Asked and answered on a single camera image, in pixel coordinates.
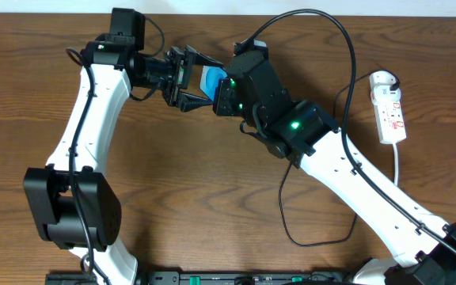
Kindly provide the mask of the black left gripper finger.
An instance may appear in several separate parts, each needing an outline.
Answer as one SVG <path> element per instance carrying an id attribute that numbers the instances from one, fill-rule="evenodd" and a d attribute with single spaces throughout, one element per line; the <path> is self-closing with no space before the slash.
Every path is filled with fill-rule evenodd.
<path id="1" fill-rule="evenodd" d="M 193 65 L 219 68 L 224 67 L 223 63 L 204 55 L 190 45 L 185 46 L 184 54 L 186 56 L 186 63 L 188 67 L 192 67 Z"/>
<path id="2" fill-rule="evenodd" d="M 190 112 L 194 109 L 213 105 L 209 98 L 199 97 L 190 93 L 179 92 L 177 97 L 177 107 L 182 112 Z"/>

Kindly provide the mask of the blue Galaxy smartphone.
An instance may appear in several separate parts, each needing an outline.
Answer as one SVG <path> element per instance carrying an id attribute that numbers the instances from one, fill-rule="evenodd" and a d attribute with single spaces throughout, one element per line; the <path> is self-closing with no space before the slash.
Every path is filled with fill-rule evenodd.
<path id="1" fill-rule="evenodd" d="M 211 100 L 215 99 L 215 91 L 221 79 L 227 76 L 224 69 L 214 66 L 203 66 L 200 79 L 200 90 Z"/>

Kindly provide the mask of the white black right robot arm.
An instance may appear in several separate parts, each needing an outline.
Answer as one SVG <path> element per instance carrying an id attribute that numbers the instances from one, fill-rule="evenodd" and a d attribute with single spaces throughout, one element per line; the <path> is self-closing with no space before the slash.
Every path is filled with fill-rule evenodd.
<path id="1" fill-rule="evenodd" d="M 215 113 L 240 116 L 241 130 L 278 158 L 336 193 L 390 251 L 351 275 L 355 284 L 456 284 L 456 222 L 406 195 L 311 101 L 293 101 L 262 42 L 235 45 L 215 97 Z"/>

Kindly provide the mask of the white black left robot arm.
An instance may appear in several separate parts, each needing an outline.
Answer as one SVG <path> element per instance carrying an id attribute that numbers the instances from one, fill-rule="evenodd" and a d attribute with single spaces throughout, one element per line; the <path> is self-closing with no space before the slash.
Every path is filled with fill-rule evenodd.
<path id="1" fill-rule="evenodd" d="M 119 236 L 121 205 L 105 177 L 116 122 L 132 90 L 161 91 L 182 112 L 211 104 L 187 88 L 193 67 L 219 62 L 193 47 L 172 47 L 163 59 L 144 54 L 147 23 L 142 13 L 115 8 L 107 33 L 80 51 L 66 50 L 81 68 L 77 100 L 45 166 L 28 169 L 23 180 L 40 238 L 81 260 L 80 275 L 57 275 L 57 283 L 138 282 L 139 263 Z"/>

